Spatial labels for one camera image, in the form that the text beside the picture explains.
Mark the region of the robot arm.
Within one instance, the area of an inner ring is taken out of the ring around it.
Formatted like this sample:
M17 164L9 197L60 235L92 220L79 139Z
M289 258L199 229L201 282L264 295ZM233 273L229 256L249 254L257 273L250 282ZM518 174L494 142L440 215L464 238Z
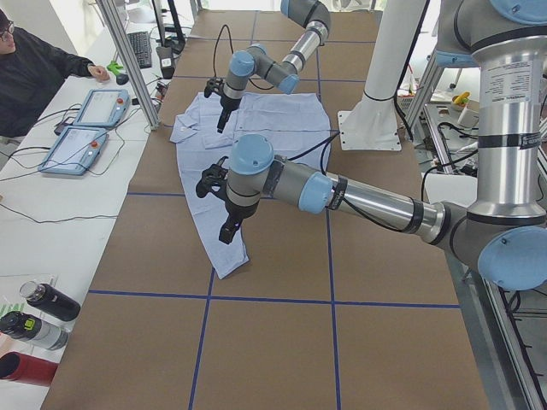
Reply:
M358 214L415 234L452 253L507 290L546 280L546 212L538 204L540 79L546 52L543 1L444 1L436 56L440 66L480 70L478 186L474 203L425 203L276 155L263 136L233 145L215 194L228 213L219 239L230 243L244 219L271 196L317 214Z
M290 95L300 81L308 59L324 45L331 31L330 12L320 1L283 1L281 13L304 29L302 36L281 60L274 60L266 48L253 43L245 50L232 53L226 77L212 78L204 95L216 93L221 98L221 115L217 132L224 132L232 112L238 110L252 76L256 75L274 88Z

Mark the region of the person's hand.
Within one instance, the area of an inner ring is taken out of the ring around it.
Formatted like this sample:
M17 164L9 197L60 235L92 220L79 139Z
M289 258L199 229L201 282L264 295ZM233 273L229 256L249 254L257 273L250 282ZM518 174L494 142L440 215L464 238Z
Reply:
M107 82L110 80L108 70L103 66L88 65L89 74L99 82Z

